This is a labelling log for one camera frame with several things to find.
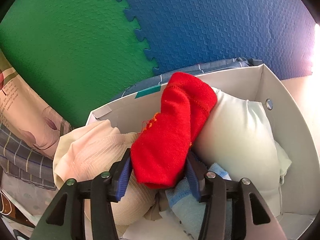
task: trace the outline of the bright light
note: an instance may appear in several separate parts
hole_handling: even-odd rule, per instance
[[[320,72],[320,26],[315,26],[315,45],[313,47],[313,59],[311,71],[313,74]]]

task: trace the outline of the teal tape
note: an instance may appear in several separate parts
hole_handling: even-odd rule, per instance
[[[140,97],[144,97],[146,95],[150,95],[150,94],[159,92],[160,89],[161,89],[161,85],[156,85],[154,87],[146,88],[144,90],[139,91],[135,98],[140,98]]]

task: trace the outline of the light blue cloth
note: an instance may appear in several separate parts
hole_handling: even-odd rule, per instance
[[[223,179],[231,180],[229,174],[217,163],[212,164],[209,171],[215,172]],[[182,179],[174,189],[168,189],[165,193],[168,198],[169,206],[174,214],[180,219],[185,229],[193,236],[193,238],[198,239],[206,203],[199,203],[193,197],[186,178]],[[231,239],[232,229],[231,200],[227,200],[226,211],[225,240],[229,240]]]

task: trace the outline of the metal grommet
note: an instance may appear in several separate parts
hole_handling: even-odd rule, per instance
[[[109,171],[104,171],[103,173],[101,173],[101,177],[106,179],[110,177],[110,172]]]
[[[76,182],[75,179],[68,179],[68,180],[67,180],[67,185],[71,186],[71,185],[73,185],[75,182]]]
[[[273,104],[272,104],[272,100],[270,98],[268,98],[266,100],[266,106],[267,106],[268,110],[272,110]]]
[[[207,177],[208,177],[209,179],[213,179],[213,178],[216,177],[216,174],[215,174],[214,172],[212,172],[212,171],[207,172],[206,175],[207,175]]]
[[[249,179],[247,179],[247,178],[243,178],[241,181],[245,185],[249,185],[251,183],[251,181]]]

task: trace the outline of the red sock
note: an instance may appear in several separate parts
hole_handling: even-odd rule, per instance
[[[161,113],[149,121],[131,147],[139,183],[150,188],[176,185],[190,145],[216,103],[208,84],[186,73],[172,75],[161,97]]]

